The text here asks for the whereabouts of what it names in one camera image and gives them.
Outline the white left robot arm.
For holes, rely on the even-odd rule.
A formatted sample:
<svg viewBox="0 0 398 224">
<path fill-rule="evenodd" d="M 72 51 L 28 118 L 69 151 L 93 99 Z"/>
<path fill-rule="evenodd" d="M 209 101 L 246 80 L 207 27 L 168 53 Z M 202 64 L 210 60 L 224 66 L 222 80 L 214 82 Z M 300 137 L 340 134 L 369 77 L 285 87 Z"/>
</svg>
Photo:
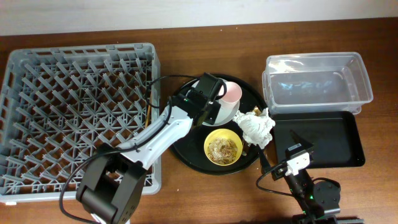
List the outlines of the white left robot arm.
<svg viewBox="0 0 398 224">
<path fill-rule="evenodd" d="M 83 163 L 86 168 L 76 199 L 93 216 L 92 223 L 127 223 L 141 199 L 152 164 L 173 143 L 202 123 L 213 123 L 227 91 L 225 82 L 209 73 L 186 93 L 169 98 L 162 114 L 130 140 L 111 147 Z"/>
</svg>

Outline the food scraps and rice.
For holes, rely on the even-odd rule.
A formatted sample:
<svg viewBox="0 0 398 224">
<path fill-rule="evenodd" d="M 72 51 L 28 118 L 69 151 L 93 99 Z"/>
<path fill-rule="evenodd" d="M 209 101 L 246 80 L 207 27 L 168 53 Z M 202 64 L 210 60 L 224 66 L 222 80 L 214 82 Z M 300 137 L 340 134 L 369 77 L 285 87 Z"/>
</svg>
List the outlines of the food scraps and rice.
<svg viewBox="0 0 398 224">
<path fill-rule="evenodd" d="M 208 146 L 208 157 L 219 165 L 231 164 L 237 159 L 238 147 L 232 139 L 215 138 Z"/>
</svg>

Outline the pink plastic cup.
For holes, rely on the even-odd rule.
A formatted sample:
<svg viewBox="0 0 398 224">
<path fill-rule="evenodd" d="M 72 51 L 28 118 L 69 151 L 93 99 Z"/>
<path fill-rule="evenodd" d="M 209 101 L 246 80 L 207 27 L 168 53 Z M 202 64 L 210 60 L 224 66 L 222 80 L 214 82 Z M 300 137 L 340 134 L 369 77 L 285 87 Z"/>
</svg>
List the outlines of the pink plastic cup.
<svg viewBox="0 0 398 224">
<path fill-rule="evenodd" d="M 242 89 L 235 82 L 226 82 L 226 94 L 219 99 L 222 108 L 226 110 L 233 109 L 242 97 Z"/>
</svg>

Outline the wooden chopstick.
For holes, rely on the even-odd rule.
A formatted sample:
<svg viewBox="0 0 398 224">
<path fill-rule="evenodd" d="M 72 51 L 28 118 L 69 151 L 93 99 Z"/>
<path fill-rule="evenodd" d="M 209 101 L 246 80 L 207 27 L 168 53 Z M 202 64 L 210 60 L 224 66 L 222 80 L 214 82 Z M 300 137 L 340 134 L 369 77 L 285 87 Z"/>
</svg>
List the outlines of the wooden chopstick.
<svg viewBox="0 0 398 224">
<path fill-rule="evenodd" d="M 151 116 L 151 109 L 152 109 L 152 106 L 150 105 L 150 103 L 151 103 L 150 98 L 151 98 L 151 97 L 148 98 L 149 102 L 147 103 L 148 107 L 147 107 L 146 121 L 145 121 L 145 126 L 144 126 L 145 128 L 148 127 L 149 121 L 150 121 L 150 116 Z"/>
</svg>

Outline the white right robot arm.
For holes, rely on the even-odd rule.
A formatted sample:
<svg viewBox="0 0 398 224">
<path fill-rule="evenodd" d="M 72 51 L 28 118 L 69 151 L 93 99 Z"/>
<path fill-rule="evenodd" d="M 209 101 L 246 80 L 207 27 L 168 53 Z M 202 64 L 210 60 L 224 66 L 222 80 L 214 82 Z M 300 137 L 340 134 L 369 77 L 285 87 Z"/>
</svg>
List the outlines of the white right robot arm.
<svg viewBox="0 0 398 224">
<path fill-rule="evenodd" d="M 305 218 L 315 222 L 316 219 L 325 216 L 325 211 L 320 205 L 316 204 L 315 196 L 313 195 L 315 184 L 306 171 L 306 168 L 313 161 L 311 156 L 313 144 L 293 130 L 290 131 L 290 136 L 295 144 L 285 150 L 284 160 L 263 171 L 263 174 L 256 180 L 256 187 L 265 192 L 293 197 L 303 210 Z M 260 181 L 269 174 L 274 180 L 284 178 L 289 186 L 290 193 L 261 187 L 259 185 Z"/>
</svg>

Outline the white napkin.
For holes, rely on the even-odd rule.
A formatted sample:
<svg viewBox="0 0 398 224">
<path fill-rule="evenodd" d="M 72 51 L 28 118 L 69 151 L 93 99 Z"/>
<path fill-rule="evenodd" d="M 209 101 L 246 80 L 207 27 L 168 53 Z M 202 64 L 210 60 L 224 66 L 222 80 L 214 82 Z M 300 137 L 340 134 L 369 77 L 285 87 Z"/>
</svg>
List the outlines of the white napkin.
<svg viewBox="0 0 398 224">
<path fill-rule="evenodd" d="M 262 111 L 255 108 L 247 113 L 238 111 L 233 121 L 243 131 L 243 139 L 249 145 L 264 149 L 272 141 L 271 129 L 275 126 L 275 121 L 270 117 L 268 108 Z"/>
</svg>

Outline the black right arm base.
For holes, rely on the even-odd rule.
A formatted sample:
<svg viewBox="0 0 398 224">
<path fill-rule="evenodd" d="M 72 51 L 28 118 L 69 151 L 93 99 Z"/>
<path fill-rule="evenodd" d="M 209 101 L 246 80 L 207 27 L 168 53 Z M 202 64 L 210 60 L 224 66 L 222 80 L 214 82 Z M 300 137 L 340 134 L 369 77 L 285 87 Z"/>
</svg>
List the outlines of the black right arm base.
<svg viewBox="0 0 398 224">
<path fill-rule="evenodd" d="M 295 194 L 302 209 L 301 215 L 294 215 L 290 220 L 293 224 L 364 224 L 364 220 L 357 217 L 337 218 L 341 212 L 340 184 L 322 179 L 315 184 L 308 184 L 303 190 Z"/>
</svg>

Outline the yellow bowl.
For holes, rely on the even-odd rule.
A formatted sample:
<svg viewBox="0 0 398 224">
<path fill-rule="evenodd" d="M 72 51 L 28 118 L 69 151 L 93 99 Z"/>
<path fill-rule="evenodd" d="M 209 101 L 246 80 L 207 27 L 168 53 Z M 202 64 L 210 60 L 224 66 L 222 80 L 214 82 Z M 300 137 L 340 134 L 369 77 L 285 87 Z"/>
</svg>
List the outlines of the yellow bowl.
<svg viewBox="0 0 398 224">
<path fill-rule="evenodd" d="M 230 166 L 238 161 L 243 152 L 241 138 L 232 130 L 216 129 L 204 142 L 206 157 L 218 166 Z"/>
</svg>

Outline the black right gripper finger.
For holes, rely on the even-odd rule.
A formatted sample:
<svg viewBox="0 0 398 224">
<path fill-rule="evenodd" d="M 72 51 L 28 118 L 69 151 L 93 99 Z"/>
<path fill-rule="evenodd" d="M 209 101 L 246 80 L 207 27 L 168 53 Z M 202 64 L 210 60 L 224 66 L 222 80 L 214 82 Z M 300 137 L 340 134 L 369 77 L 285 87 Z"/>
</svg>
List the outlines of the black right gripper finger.
<svg viewBox="0 0 398 224">
<path fill-rule="evenodd" d="M 261 165 L 261 174 L 267 173 L 271 168 L 271 165 L 269 164 L 269 161 L 267 160 L 267 157 L 264 154 L 264 151 L 265 150 L 261 149 L 259 146 L 257 147 L 257 153 L 258 153 L 258 157 L 259 157 L 260 165 Z"/>
<path fill-rule="evenodd" d="M 308 153 L 313 152 L 313 144 L 303 137 L 299 136 L 295 131 L 290 130 L 290 135 L 294 140 L 295 144 L 289 147 L 289 152 L 300 152 L 305 151 Z"/>
</svg>

